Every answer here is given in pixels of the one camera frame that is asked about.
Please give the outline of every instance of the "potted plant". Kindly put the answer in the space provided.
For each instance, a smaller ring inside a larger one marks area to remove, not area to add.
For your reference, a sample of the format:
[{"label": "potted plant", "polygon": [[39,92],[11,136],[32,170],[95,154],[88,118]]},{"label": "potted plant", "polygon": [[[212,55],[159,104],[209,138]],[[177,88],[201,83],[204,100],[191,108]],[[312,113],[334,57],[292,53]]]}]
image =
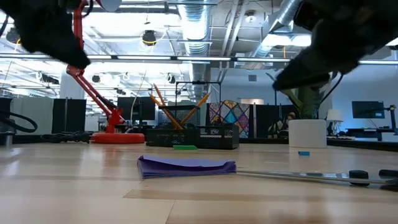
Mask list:
[{"label": "potted plant", "polygon": [[[337,72],[331,74],[331,79],[337,76]],[[325,95],[324,86],[302,86],[294,90],[281,91],[297,108],[297,119],[289,121],[289,145],[291,147],[319,148],[326,147],[326,121],[317,119],[318,110]]]}]

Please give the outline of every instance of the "computer monitor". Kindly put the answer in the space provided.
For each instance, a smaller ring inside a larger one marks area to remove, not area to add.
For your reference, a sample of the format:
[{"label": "computer monitor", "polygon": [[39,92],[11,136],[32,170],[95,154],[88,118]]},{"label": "computer monitor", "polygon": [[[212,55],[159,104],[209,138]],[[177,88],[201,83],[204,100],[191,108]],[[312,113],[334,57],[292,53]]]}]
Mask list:
[{"label": "computer monitor", "polygon": [[[134,97],[118,97],[118,107],[123,109],[122,117],[125,120],[130,120],[131,106],[133,101]],[[138,102],[142,103],[142,119],[149,121],[155,120],[155,103],[151,100],[151,98],[149,96],[138,97],[136,100],[136,105],[138,105]]]},{"label": "computer monitor", "polygon": [[385,118],[383,101],[353,101],[353,118]]}]

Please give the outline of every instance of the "orange wooden stick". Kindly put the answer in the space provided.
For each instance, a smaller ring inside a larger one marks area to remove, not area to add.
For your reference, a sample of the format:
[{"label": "orange wooden stick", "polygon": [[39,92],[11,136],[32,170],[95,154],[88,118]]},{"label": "orange wooden stick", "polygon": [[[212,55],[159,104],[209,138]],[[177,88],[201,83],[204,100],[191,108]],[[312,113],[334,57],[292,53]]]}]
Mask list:
[{"label": "orange wooden stick", "polygon": [[156,90],[156,92],[157,92],[157,95],[159,96],[159,98],[160,98],[160,100],[161,100],[161,102],[162,102],[162,106],[166,106],[166,104],[164,103],[164,100],[163,100],[163,97],[162,97],[162,94],[160,93],[160,91],[159,91],[159,89],[157,88],[157,86],[154,84],[154,86],[155,86],[155,90]]},{"label": "orange wooden stick", "polygon": [[[199,101],[197,106],[200,107],[204,102],[206,102],[206,100],[209,98],[209,96],[210,96],[210,93],[206,94],[206,96],[203,97],[203,99],[201,99],[201,101]],[[189,112],[189,114],[186,115],[186,117],[181,121],[181,124],[185,124],[185,122],[187,122],[189,120],[189,118],[194,114],[194,112],[196,110],[197,110],[196,108],[192,109],[191,112]]]},{"label": "orange wooden stick", "polygon": [[[155,97],[153,95],[149,95],[150,98],[152,99],[153,102],[155,102],[157,104],[157,106],[161,106],[161,104],[155,99]],[[179,129],[182,130],[181,125],[178,124],[178,122],[176,122],[176,120],[173,118],[173,116],[170,115],[170,113],[167,110],[163,110],[163,112],[169,117],[169,119],[172,121],[173,126],[175,127],[175,129]]]}]

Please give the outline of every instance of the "silver ventilation duct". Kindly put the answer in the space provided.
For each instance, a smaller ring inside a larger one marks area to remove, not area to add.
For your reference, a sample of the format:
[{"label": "silver ventilation duct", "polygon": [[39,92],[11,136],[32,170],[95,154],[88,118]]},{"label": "silver ventilation duct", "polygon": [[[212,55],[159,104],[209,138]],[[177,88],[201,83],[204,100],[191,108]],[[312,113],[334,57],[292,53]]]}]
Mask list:
[{"label": "silver ventilation duct", "polygon": [[[257,47],[257,49],[251,54],[251,57],[259,57],[263,58],[268,55],[271,51],[272,47],[267,45],[266,37],[269,32],[275,31],[276,29],[280,29],[283,26],[289,26],[289,24],[293,21],[294,14],[299,8],[299,4],[302,0],[283,0],[280,5],[279,11],[275,14],[267,16],[266,20],[262,26],[262,33],[265,34],[263,36],[263,40],[261,44]],[[245,69],[254,69],[258,68],[258,63],[247,63],[243,66]]]},{"label": "silver ventilation duct", "polygon": [[[210,7],[201,4],[178,5],[178,11],[182,20],[183,38],[186,40],[208,40],[209,39],[209,14]],[[208,56],[209,44],[195,42],[185,43],[185,50],[189,56]],[[191,81],[207,80],[206,70],[209,66],[205,63],[192,63]],[[203,87],[194,86],[195,98],[202,97]]]}]

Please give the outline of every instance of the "red lamp base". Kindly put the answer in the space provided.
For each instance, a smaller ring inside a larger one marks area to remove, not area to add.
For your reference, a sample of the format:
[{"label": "red lamp base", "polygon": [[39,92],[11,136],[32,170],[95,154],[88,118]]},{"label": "red lamp base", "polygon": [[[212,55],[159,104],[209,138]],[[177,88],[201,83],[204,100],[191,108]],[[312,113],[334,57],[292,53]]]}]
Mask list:
[{"label": "red lamp base", "polygon": [[141,133],[94,133],[91,136],[91,142],[102,144],[140,144],[145,142],[145,136]]}]

